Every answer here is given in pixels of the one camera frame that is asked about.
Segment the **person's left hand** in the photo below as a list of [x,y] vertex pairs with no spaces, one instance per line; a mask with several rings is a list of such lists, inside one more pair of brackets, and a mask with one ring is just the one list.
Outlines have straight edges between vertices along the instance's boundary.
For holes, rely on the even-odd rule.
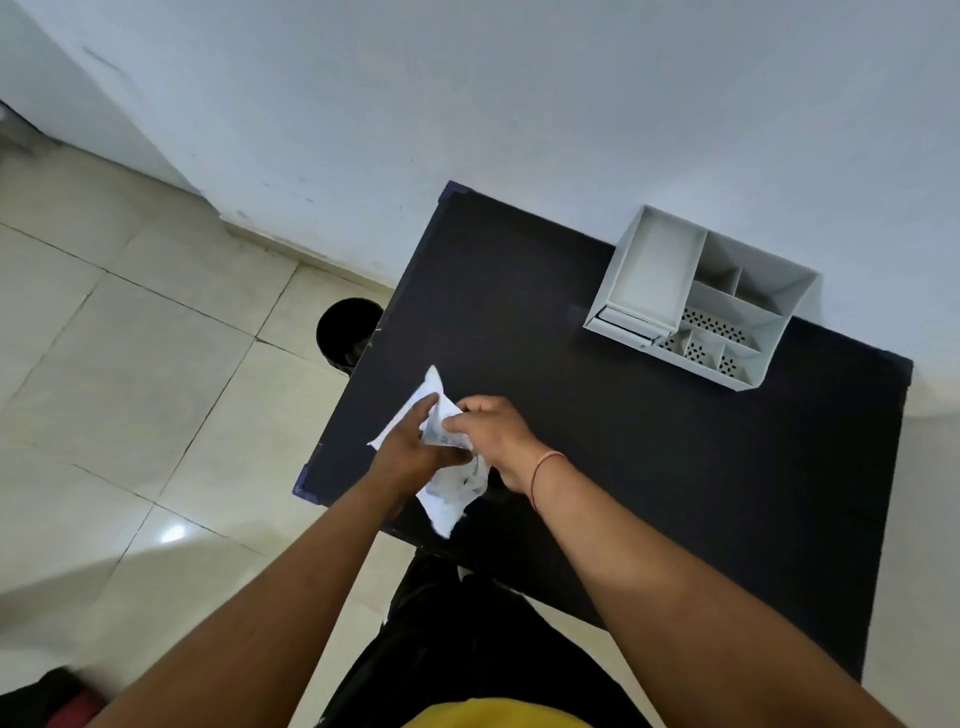
[[364,492],[382,504],[399,506],[413,497],[436,473],[473,460],[469,450],[428,444],[409,433],[409,411],[391,429],[362,479]]

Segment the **person's right hand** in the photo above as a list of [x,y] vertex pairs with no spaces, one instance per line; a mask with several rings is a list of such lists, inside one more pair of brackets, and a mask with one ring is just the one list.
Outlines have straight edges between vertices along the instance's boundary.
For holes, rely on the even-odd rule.
[[526,496],[524,480],[537,452],[552,449],[537,438],[522,415],[504,396],[474,394],[460,400],[459,407],[477,403],[480,411],[463,413],[450,418],[446,424],[462,426],[469,435],[474,452],[496,469],[504,484],[511,491]]

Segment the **white printed paper packet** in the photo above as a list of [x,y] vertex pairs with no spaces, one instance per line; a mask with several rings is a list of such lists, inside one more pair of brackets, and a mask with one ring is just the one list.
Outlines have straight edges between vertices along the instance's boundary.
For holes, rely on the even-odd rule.
[[443,426],[445,419],[461,414],[462,410],[446,395],[436,366],[428,368],[423,382],[377,437],[367,444],[379,451],[389,433],[407,412],[430,394],[437,394],[438,400],[419,425],[420,440],[429,446],[456,448],[472,456],[468,463],[437,470],[416,494],[434,532],[438,537],[449,540],[467,508],[486,494],[490,466],[484,457],[476,453],[468,435],[452,433]]

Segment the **person's left forearm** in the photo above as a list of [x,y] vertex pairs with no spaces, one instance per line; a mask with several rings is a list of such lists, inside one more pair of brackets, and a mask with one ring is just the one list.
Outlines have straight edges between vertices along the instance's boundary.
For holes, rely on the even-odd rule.
[[286,728],[379,529],[422,486],[368,472],[88,728]]

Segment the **person's right forearm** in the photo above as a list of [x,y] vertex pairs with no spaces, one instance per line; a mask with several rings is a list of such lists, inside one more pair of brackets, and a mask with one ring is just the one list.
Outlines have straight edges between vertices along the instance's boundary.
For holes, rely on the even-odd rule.
[[668,728],[906,728],[779,613],[554,468],[538,515]]

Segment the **orange thread wristband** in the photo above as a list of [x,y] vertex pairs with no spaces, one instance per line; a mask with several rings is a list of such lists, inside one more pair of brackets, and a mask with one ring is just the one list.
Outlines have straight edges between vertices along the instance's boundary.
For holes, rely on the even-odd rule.
[[546,491],[541,485],[552,480],[553,476],[556,475],[554,472],[556,468],[552,469],[555,462],[568,463],[569,458],[558,450],[538,451],[534,457],[533,465],[528,467],[529,473],[524,480],[525,495],[537,514],[541,512],[539,499],[542,500],[541,495]]

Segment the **round black waste bin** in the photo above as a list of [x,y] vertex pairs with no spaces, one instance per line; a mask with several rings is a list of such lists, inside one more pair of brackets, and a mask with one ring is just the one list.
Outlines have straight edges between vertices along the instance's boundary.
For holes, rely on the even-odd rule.
[[316,344],[326,363],[350,377],[383,312],[382,305],[366,297],[347,297],[334,302],[316,326]]

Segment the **person's black trousers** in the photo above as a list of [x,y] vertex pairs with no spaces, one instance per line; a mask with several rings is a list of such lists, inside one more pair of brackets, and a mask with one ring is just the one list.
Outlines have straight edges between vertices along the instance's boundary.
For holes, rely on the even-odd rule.
[[386,621],[316,728],[402,728],[426,708],[508,698],[591,728],[652,728],[618,681],[520,594],[418,547]]

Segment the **white plastic desk organizer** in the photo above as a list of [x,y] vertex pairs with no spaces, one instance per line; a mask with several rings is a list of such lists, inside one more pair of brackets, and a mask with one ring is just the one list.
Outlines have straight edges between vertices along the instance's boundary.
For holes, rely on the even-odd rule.
[[733,391],[765,380],[822,274],[643,205],[615,245],[583,327]]

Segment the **person's yellow shirt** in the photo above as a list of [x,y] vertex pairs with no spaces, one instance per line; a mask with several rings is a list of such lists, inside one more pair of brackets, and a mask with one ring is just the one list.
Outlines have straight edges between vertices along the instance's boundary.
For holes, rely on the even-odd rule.
[[592,728],[563,710],[508,698],[472,698],[430,706],[401,728]]

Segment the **red and black object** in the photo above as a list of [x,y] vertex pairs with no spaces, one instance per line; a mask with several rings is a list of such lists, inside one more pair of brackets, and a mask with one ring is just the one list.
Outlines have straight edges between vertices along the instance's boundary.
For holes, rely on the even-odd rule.
[[109,705],[95,687],[65,666],[0,694],[0,728],[87,728]]

